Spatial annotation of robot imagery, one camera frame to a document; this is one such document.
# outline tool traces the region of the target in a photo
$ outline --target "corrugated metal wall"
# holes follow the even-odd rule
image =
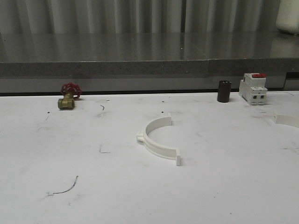
[[[0,32],[275,30],[280,0],[0,0]]]

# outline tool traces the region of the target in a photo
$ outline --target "red handwheel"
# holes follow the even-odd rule
[[[82,90],[80,89],[79,85],[74,84],[74,83],[68,83],[68,84],[64,84],[61,87],[60,92],[61,92],[62,95],[65,95],[65,94],[71,92],[74,96],[74,99],[79,99],[79,97],[82,93]]]

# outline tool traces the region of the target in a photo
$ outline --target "brass gate valve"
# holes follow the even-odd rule
[[[63,99],[58,100],[58,108],[63,109],[74,109],[75,101],[74,99],[79,99],[82,90],[79,85],[74,83],[64,84],[61,87],[61,94],[64,96]]]

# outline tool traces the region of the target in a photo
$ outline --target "white table surface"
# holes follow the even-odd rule
[[[299,92],[263,106],[237,93],[83,95],[72,111],[58,98],[0,98],[1,224],[299,222],[299,129],[272,121],[299,116]],[[179,147],[181,167],[136,142],[168,112],[172,126],[150,137]]]

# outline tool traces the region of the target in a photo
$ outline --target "white circuit breaker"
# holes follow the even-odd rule
[[[250,105],[264,105],[267,98],[266,74],[245,73],[240,82],[239,95]]]

